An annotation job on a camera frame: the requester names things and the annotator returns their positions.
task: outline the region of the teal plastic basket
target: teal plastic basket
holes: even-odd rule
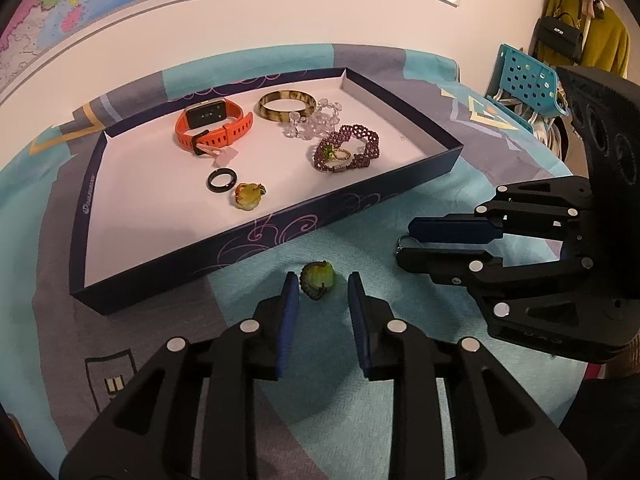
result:
[[[501,89],[543,117],[569,115],[569,110],[558,104],[558,74],[555,70],[507,44],[500,47],[500,58],[504,60]]]

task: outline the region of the hanging clothing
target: hanging clothing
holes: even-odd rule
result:
[[[552,16],[560,0],[549,0],[545,16]],[[577,26],[579,0],[563,0],[559,12],[567,12],[569,16],[562,16],[562,21]],[[582,17],[580,30],[584,31],[585,17]],[[625,77],[629,62],[630,40],[629,33],[617,14],[610,8],[604,10],[604,19],[591,20],[587,41],[582,51],[581,66],[595,66]],[[574,62],[548,46],[538,42],[538,60],[550,66],[573,65]]]

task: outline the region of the handbag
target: handbag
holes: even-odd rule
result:
[[[580,31],[581,1],[578,1],[578,26],[568,12],[560,13],[562,1],[558,3],[552,16],[545,16],[538,20],[538,41],[558,54],[580,63],[582,60],[582,38]],[[563,22],[562,16],[569,16],[573,25]]]

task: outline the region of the watch face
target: watch face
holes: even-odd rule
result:
[[[188,109],[185,115],[191,130],[201,128],[226,119],[226,103],[224,100],[203,103]]]

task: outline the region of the metal pin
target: metal pin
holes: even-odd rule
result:
[[[472,337],[465,337],[460,343],[463,349],[467,352],[477,352],[480,349],[480,342],[478,339]]]
[[[183,350],[185,346],[187,346],[187,342],[181,337],[174,337],[166,342],[166,347],[171,352],[179,352],[180,350]]]
[[[392,319],[386,324],[390,332],[401,334],[406,330],[406,323],[402,319]]]
[[[500,303],[496,303],[494,306],[494,316],[507,317],[509,315],[509,310],[509,305],[501,301]]]
[[[479,272],[483,267],[484,263],[482,263],[480,260],[473,260],[469,264],[469,270],[471,270],[472,272]]]
[[[240,330],[242,330],[245,334],[251,334],[260,328],[260,323],[258,323],[255,319],[245,319],[242,323],[240,323]]]

